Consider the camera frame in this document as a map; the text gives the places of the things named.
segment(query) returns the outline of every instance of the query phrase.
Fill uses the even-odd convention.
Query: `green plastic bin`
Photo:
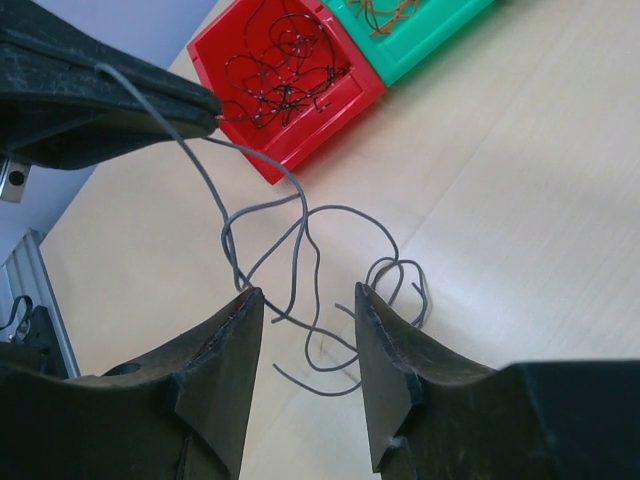
[[[393,85],[493,0],[419,0],[415,13],[399,20],[391,33],[371,37],[365,15],[348,0],[323,0],[369,60],[385,85]],[[376,9],[391,10],[402,0],[373,0]]]

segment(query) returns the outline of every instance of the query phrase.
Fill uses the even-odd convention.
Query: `aluminum profile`
[[[40,243],[43,239],[42,233],[30,230],[0,268],[0,322],[4,323],[5,319],[9,318],[13,300],[20,295],[28,295],[33,299],[34,305],[46,307],[53,322],[69,378],[74,378],[80,376],[80,370],[40,254]],[[13,333],[14,330],[11,328],[1,331],[0,341],[7,341]]]

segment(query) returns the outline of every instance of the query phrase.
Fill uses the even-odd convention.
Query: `light wood surface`
[[[424,266],[435,302],[426,331],[445,345],[494,367],[640,354],[639,17],[636,0],[498,1],[299,172],[312,204],[367,211]],[[197,78],[185,53],[172,70]],[[191,143],[230,209],[292,191],[234,151]],[[243,264],[298,211],[240,222]],[[235,295],[220,225],[175,145],[97,169],[42,245],[83,373],[154,348]],[[352,335],[332,305],[352,305],[354,282],[390,249],[343,214],[312,228],[322,322]],[[306,249],[303,318],[311,265]],[[288,269],[283,251],[257,278],[281,303]],[[408,317],[417,299],[402,300]],[[320,388],[352,385],[311,374],[302,341],[265,324],[242,478],[372,478],[361,395],[318,398],[273,371],[278,362]],[[328,363],[347,356],[328,341],[314,351]]]

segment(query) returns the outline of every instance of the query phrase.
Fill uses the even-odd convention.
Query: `red plastic bin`
[[[304,54],[308,62],[305,71],[309,73],[300,77],[300,82],[308,81],[306,88],[315,85],[318,75],[327,75],[327,65],[331,62],[339,66],[341,74],[335,81],[326,82],[326,88],[315,101],[301,102],[298,108],[280,112],[279,118],[270,122],[267,117],[254,121],[256,108],[260,108],[260,112],[265,110],[258,107],[246,89],[251,91],[253,86],[255,91],[260,82],[269,80],[265,80],[264,73],[258,76],[253,71],[257,68],[256,62],[245,57],[250,52],[253,59],[263,61],[279,55],[279,49],[288,48],[294,34],[292,28],[283,24],[285,20],[292,25],[293,21],[302,25],[296,25],[296,32],[306,28],[303,24],[310,25],[309,22],[314,22],[317,29],[319,22],[326,33],[316,35],[319,40],[314,41],[312,47],[304,47],[310,52]],[[274,48],[276,37],[278,47]],[[385,91],[382,80],[358,47],[331,11],[317,0],[236,0],[189,44],[188,51],[202,84],[224,102],[224,117],[228,120],[221,119],[220,129],[232,142],[273,158],[289,171]],[[228,65],[231,59],[235,62],[233,66]],[[278,72],[273,72],[278,78],[291,71],[287,64],[278,68]],[[269,183],[283,177],[274,167],[251,155],[246,157]]]

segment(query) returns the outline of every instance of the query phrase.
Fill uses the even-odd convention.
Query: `black cable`
[[[18,316],[18,308],[20,308],[20,302],[24,302],[25,312],[22,315],[22,318],[20,319],[20,321],[18,322],[18,328],[20,328],[20,326],[22,326],[23,323],[26,323],[29,321],[29,319],[31,318],[31,315],[33,314],[33,300],[31,300],[31,297],[29,297],[28,295],[20,295],[19,297],[16,297],[13,300],[13,306],[11,307],[11,313],[9,314],[9,321],[7,322],[6,325],[3,325],[2,327],[0,327],[0,331],[6,330],[11,325],[13,325],[13,322],[15,322]]]

